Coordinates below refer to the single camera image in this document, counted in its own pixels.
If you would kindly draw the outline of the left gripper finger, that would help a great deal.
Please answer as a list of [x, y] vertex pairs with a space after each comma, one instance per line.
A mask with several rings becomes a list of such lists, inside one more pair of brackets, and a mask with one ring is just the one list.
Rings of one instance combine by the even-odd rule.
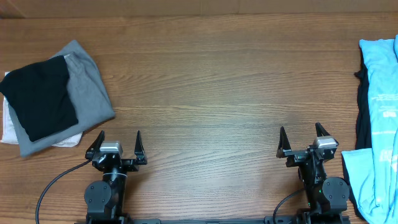
[[137, 132], [134, 154], [136, 155], [136, 164], [137, 165], [147, 165], [147, 156], [146, 156], [144, 147], [142, 145], [140, 131]]
[[100, 151], [102, 142], [104, 141], [105, 133], [102, 130], [98, 137], [94, 140], [91, 146], [86, 150], [85, 159], [92, 160], [94, 155]]

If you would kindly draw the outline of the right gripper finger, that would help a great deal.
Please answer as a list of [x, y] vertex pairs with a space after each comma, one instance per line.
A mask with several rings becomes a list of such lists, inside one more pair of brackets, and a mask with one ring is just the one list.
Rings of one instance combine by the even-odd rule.
[[285, 132], [284, 127], [280, 128], [280, 135], [279, 135], [279, 145], [277, 148], [276, 157], [283, 158], [287, 157], [287, 153], [292, 152], [287, 134]]
[[330, 136], [330, 133], [319, 122], [315, 123], [315, 129], [318, 137]]

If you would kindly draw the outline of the light blue printed t-shirt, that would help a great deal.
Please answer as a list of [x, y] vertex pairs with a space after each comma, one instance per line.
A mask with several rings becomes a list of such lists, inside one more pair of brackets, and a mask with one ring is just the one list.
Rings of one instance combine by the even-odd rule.
[[360, 40], [368, 69], [372, 147], [344, 151], [359, 216], [369, 223], [397, 223], [397, 39]]

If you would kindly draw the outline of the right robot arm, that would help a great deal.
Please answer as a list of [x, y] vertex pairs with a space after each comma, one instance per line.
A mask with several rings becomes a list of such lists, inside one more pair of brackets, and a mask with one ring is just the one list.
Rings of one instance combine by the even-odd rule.
[[[276, 157], [285, 158], [287, 167], [297, 167], [298, 177], [303, 188], [288, 195], [275, 207], [272, 214], [273, 223], [321, 224], [349, 223], [349, 217], [342, 213], [347, 210], [350, 190], [347, 182], [341, 177], [328, 177], [324, 163], [335, 157], [338, 141], [320, 124], [315, 124], [317, 137], [306, 149], [292, 150], [287, 134], [280, 128], [279, 145]], [[301, 208], [289, 218], [277, 216], [277, 211], [288, 199], [304, 192], [308, 208]]]

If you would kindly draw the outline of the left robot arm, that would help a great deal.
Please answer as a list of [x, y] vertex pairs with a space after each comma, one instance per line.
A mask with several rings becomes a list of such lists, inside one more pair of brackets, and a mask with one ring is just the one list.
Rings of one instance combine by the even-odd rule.
[[135, 158], [124, 159], [119, 141], [105, 141], [104, 131], [87, 149], [85, 158], [103, 173], [102, 179], [87, 186], [84, 199], [87, 204], [87, 223], [132, 223], [128, 213], [123, 212], [127, 174], [137, 172], [140, 165], [147, 164], [141, 133], [136, 136]]

